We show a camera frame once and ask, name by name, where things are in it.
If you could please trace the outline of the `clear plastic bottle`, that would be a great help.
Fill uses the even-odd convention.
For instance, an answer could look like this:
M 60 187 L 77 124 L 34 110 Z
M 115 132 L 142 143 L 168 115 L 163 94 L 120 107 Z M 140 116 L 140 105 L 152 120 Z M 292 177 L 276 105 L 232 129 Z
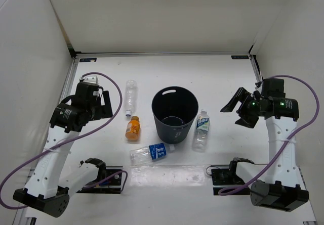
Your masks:
M 135 113 L 137 103 L 138 86 L 134 80 L 128 80 L 126 82 L 125 92 L 125 116 L 131 117 Z

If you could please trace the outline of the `orange juice bottle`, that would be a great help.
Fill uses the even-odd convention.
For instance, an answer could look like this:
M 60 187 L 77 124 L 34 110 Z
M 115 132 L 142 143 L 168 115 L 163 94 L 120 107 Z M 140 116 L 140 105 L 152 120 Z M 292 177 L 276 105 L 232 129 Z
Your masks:
M 137 141 L 140 134 L 140 121 L 138 116 L 132 116 L 126 129 L 125 137 L 128 141 Z

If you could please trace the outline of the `blue label plastic bottle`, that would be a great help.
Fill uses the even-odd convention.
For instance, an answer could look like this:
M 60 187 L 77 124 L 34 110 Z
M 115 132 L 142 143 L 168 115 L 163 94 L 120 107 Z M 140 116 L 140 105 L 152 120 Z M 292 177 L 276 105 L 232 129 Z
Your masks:
M 174 152 L 173 144 L 153 144 L 130 151 L 130 161 L 133 166 L 157 162 L 164 159 L 169 153 Z

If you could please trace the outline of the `green label plastic bottle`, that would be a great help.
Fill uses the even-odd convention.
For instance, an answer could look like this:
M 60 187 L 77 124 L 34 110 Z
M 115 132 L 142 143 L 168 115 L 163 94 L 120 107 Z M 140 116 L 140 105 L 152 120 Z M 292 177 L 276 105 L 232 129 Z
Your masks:
M 196 152 L 204 152 L 207 145 L 208 133 L 210 129 L 210 117 L 206 110 L 202 109 L 196 119 L 194 140 L 192 149 Z

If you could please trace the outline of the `dark grey plastic bin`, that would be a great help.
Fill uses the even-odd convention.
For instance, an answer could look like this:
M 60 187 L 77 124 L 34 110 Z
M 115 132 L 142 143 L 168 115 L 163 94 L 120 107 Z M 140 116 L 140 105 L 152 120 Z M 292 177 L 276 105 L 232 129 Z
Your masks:
M 191 91 L 170 86 L 155 94 L 151 108 L 159 138 L 178 144 L 186 139 L 197 116 L 198 100 Z

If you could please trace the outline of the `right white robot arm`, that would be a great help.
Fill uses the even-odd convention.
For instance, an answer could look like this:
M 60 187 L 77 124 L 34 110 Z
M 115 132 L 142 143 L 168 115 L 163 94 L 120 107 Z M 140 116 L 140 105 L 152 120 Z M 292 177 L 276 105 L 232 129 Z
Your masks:
M 268 164 L 264 167 L 252 160 L 234 158 L 224 178 L 233 187 L 220 191 L 220 195 L 237 194 L 250 190 L 254 206 L 291 212 L 309 200 L 302 189 L 296 166 L 295 137 L 299 119 L 297 100 L 284 92 L 284 80 L 266 79 L 253 93 L 240 87 L 221 112 L 232 112 L 237 103 L 237 125 L 254 128 L 263 117 L 268 131 Z

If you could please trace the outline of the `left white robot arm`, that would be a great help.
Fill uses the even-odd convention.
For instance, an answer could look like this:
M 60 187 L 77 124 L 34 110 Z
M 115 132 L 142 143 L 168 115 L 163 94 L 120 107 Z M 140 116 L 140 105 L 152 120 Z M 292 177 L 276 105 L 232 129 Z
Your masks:
M 105 162 L 89 158 L 70 175 L 61 172 L 74 141 L 90 121 L 113 117 L 109 92 L 87 81 L 77 84 L 74 95 L 68 96 L 55 108 L 42 156 L 26 183 L 17 189 L 13 199 L 28 207 L 59 217 L 70 198 L 87 184 L 97 185 L 106 180 Z

